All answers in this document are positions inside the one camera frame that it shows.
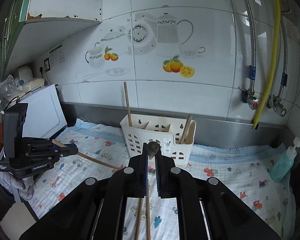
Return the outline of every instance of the wooden chopstick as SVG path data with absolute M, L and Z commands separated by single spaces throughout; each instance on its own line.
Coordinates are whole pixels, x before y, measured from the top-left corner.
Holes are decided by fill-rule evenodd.
M 180 144 L 183 144 L 183 141 L 186 138 L 186 134 L 187 134 L 187 132 L 189 130 L 189 126 L 190 126 L 191 120 L 192 120 L 192 115 L 189 114 L 188 117 L 187 117 L 187 121 L 186 121 L 185 127 L 184 127 L 183 132 L 182 132 L 182 136 L 181 136 L 181 139 L 180 139 Z
M 55 144 L 55 145 L 58 145 L 59 147 L 67 147 L 66 145 L 64 145 L 64 144 L 62 144 L 62 143 L 60 143 L 60 142 L 58 142 L 58 141 L 56 141 L 54 139 L 52 140 L 52 143 Z M 108 163 L 101 162 L 101 161 L 99 161 L 99 160 L 97 160 L 95 158 L 92 158 L 92 157 L 90 157 L 88 155 L 85 155 L 85 154 L 83 154 L 81 152 L 78 152 L 77 155 L 79 155 L 82 158 L 85 158 L 87 160 L 93 161 L 95 163 L 99 163 L 101 165 L 107 166 L 107 167 L 112 168 L 112 169 L 116 169 L 116 170 L 120 169 L 119 167 L 113 166 L 113 165 L 108 164 Z
M 150 232 L 150 196 L 149 196 L 149 180 L 147 179 L 147 240 L 151 240 Z
M 123 85 L 124 85 L 124 94 L 126 96 L 126 104 L 127 104 L 127 111 L 128 111 L 129 126 L 132 127 L 132 119 L 131 119 L 131 113 L 130 113 L 130 105 L 129 105 L 129 98 L 128 98 L 127 83 L 124 82 Z
M 138 238 L 139 238 L 140 222 L 141 222 L 141 214 L 142 214 L 142 203 L 143 203 L 143 198 L 140 198 L 139 199 L 138 217 L 137 217 L 137 228 L 136 228 L 136 234 L 134 236 L 134 240 L 138 240 Z

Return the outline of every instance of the blue liquid soap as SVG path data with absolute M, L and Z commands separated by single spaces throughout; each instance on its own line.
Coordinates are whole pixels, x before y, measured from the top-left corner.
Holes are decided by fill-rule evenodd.
M 293 143 L 294 147 L 289 146 L 270 171 L 270 176 L 275 182 L 281 181 L 293 166 L 294 158 L 297 156 L 296 147 L 300 147 L 300 139 L 295 137 Z

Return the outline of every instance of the gray cloth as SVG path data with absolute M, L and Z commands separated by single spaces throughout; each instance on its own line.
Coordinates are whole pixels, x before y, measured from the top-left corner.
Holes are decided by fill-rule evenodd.
M 11 194 L 13 194 L 11 187 L 17 188 L 20 197 L 26 201 L 32 199 L 33 197 L 34 183 L 32 176 L 24 179 L 17 179 L 13 177 L 13 175 L 11 175 L 9 172 L 0 171 L 0 184 Z

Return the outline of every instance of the orange fruit illustration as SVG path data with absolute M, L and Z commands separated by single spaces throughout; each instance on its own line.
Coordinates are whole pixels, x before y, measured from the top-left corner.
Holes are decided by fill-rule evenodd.
M 106 53 L 104 55 L 104 57 L 105 57 L 105 60 L 109 60 L 111 58 L 111 54 L 110 53 Z
M 181 61 L 176 62 L 176 61 L 172 61 L 170 62 L 170 70 L 174 73 L 179 73 L 180 69 L 183 67 L 183 63 Z
M 164 71 L 172 72 L 171 69 L 170 69 L 170 63 L 171 62 L 168 62 L 166 65 L 165 64 L 162 65 Z
M 183 66 L 180 69 L 180 75 L 185 77 L 185 78 L 193 77 L 194 69 L 192 67 L 189 67 L 189 66 Z
M 116 61 L 118 58 L 119 58 L 118 54 L 116 54 L 116 53 L 111 54 L 111 60 L 112 61 Z

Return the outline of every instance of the metal backsplash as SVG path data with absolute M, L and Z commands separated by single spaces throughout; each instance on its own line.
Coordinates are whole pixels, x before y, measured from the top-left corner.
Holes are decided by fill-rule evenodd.
M 102 123 L 120 127 L 120 121 L 127 111 L 122 107 L 96 106 L 87 104 L 62 103 L 66 121 L 73 126 L 77 118 L 86 122 Z M 149 114 L 185 118 L 187 114 L 156 111 L 147 109 L 131 109 L 133 114 Z M 226 121 L 222 118 L 203 115 L 193 115 L 197 122 L 194 137 L 195 144 L 219 148 L 236 148 L 253 145 L 270 145 L 277 147 L 284 142 L 286 147 L 291 145 L 294 136 L 286 126 L 259 123 L 257 130 L 253 130 L 249 122 Z

